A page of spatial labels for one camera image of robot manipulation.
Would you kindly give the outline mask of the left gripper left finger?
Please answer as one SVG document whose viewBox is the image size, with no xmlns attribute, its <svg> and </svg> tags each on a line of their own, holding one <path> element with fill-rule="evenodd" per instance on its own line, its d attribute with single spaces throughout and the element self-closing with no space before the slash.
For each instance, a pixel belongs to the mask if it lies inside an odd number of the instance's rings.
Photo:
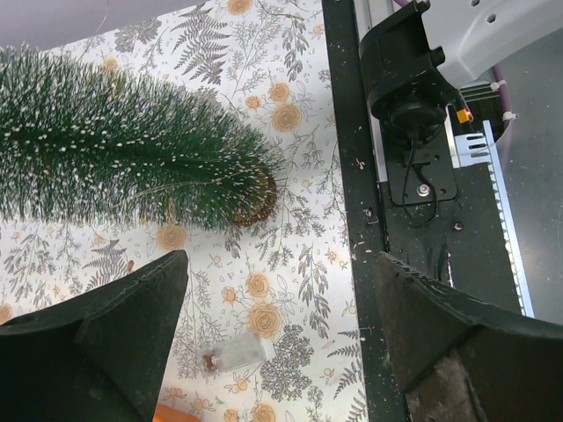
<svg viewBox="0 0 563 422">
<path fill-rule="evenodd" d="M 172 251 L 1 326 L 3 421 L 151 421 L 188 283 Z"/>
</svg>

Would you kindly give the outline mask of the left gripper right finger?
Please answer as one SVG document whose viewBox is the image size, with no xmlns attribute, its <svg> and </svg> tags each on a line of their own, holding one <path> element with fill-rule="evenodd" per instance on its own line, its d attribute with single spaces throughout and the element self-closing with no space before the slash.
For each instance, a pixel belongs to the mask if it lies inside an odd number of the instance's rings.
<svg viewBox="0 0 563 422">
<path fill-rule="evenodd" d="M 375 291 L 413 421 L 560 421 L 562 328 L 431 279 L 392 255 Z"/>
</svg>

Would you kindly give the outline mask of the orange plastic bin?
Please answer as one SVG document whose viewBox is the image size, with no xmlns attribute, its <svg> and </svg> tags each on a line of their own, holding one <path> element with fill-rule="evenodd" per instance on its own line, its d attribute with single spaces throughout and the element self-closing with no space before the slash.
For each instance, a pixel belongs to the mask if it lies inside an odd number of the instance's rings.
<svg viewBox="0 0 563 422">
<path fill-rule="evenodd" d="M 165 404 L 157 404 L 153 422 L 200 422 L 195 415 L 172 408 Z"/>
</svg>

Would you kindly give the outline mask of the clear plastic light piece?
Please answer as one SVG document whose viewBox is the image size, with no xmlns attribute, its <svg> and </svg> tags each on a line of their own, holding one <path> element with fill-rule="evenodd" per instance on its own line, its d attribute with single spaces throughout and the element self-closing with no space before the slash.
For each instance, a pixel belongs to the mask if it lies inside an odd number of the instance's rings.
<svg viewBox="0 0 563 422">
<path fill-rule="evenodd" d="M 196 354 L 196 362 L 203 376 L 214 376 L 258 365 L 274 356 L 274 345 L 270 340 L 248 331 L 202 348 Z"/>
</svg>

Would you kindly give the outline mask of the small green christmas tree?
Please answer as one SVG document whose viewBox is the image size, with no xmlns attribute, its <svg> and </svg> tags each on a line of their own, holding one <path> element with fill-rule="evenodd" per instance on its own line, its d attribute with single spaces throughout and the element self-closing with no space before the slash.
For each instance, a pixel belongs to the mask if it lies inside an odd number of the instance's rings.
<svg viewBox="0 0 563 422">
<path fill-rule="evenodd" d="M 211 98 L 21 46 L 1 52 L 1 216 L 231 232 L 265 221 L 282 158 Z"/>
</svg>

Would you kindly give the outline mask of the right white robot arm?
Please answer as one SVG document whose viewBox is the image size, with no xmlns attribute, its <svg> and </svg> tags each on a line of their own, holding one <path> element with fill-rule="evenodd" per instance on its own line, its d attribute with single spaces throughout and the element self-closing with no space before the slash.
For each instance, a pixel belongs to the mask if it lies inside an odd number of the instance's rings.
<svg viewBox="0 0 563 422">
<path fill-rule="evenodd" d="M 492 72 L 502 120 L 515 115 L 499 63 L 562 27 L 560 1 L 401 1 L 359 46 L 364 92 L 384 146 L 409 149 L 409 133 L 428 143 L 440 132 L 446 108 L 458 122 L 472 115 L 461 88 Z"/>
</svg>

